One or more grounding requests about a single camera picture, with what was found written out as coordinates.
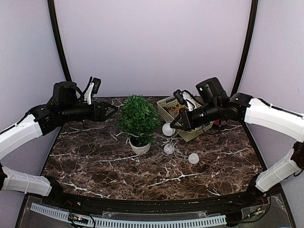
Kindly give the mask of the small green christmas tree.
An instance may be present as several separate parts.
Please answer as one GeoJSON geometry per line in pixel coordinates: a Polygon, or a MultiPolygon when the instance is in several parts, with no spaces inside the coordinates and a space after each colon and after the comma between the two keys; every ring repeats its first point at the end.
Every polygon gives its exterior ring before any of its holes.
{"type": "Polygon", "coordinates": [[[151,147],[152,134],[160,126],[159,115],[143,96],[131,95],[121,108],[118,126],[127,134],[133,152],[146,154],[151,147]]]}

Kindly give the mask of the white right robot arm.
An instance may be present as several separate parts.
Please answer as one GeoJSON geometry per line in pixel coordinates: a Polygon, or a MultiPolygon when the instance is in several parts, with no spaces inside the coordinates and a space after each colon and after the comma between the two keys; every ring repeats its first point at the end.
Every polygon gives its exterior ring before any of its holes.
{"type": "Polygon", "coordinates": [[[286,153],[280,152],[278,161],[269,163],[267,170],[258,174],[249,187],[251,191],[267,192],[276,184],[304,169],[304,115],[295,113],[261,98],[243,93],[227,97],[206,96],[205,104],[193,110],[180,111],[172,121],[171,128],[190,131],[215,120],[233,120],[247,125],[258,143],[274,138],[293,142],[286,153]]]}

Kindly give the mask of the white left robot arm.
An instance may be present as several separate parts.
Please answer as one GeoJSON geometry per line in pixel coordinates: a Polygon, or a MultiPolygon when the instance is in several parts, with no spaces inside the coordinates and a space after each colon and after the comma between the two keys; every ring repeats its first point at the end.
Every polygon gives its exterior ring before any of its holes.
{"type": "MultiPolygon", "coordinates": [[[[31,108],[17,123],[0,133],[0,158],[31,141],[46,136],[68,122],[89,120],[105,122],[118,111],[118,107],[107,102],[91,104],[44,104],[31,108]]],[[[49,196],[61,191],[61,185],[52,177],[37,176],[0,166],[0,189],[49,196]]]]}

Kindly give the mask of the black front table rail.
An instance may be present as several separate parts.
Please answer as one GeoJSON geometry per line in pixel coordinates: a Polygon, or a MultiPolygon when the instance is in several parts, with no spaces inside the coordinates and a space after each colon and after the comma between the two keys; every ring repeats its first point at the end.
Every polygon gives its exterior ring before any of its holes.
{"type": "Polygon", "coordinates": [[[227,196],[186,199],[186,200],[120,200],[120,199],[102,199],[87,196],[80,196],[70,193],[57,193],[46,197],[45,202],[72,211],[81,210],[92,214],[101,215],[104,212],[121,213],[182,213],[206,210],[212,212],[233,213],[247,206],[253,206],[255,202],[248,197],[246,193],[236,193],[227,196]]]}

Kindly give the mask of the left black frame post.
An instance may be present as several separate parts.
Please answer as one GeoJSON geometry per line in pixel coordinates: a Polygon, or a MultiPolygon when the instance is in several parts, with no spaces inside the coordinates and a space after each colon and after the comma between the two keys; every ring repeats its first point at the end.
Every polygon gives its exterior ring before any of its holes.
{"type": "Polygon", "coordinates": [[[64,51],[62,40],[61,40],[60,29],[59,29],[56,9],[55,9],[55,1],[47,0],[47,3],[48,3],[48,11],[49,11],[49,16],[50,16],[51,26],[52,26],[52,30],[53,30],[53,35],[54,35],[55,44],[57,47],[57,53],[59,56],[61,67],[62,67],[64,76],[65,76],[65,80],[68,82],[71,82],[72,78],[71,78],[71,74],[69,72],[69,67],[67,64],[65,51],[64,51]]]}

